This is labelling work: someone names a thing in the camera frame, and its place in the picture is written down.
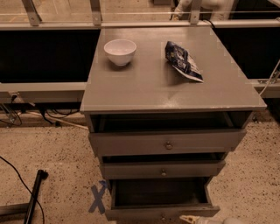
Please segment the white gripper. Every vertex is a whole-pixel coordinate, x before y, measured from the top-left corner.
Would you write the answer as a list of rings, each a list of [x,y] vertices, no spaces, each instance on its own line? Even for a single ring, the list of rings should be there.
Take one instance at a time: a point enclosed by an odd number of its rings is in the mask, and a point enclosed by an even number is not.
[[[223,224],[222,221],[194,215],[180,215],[179,218],[188,224]]]

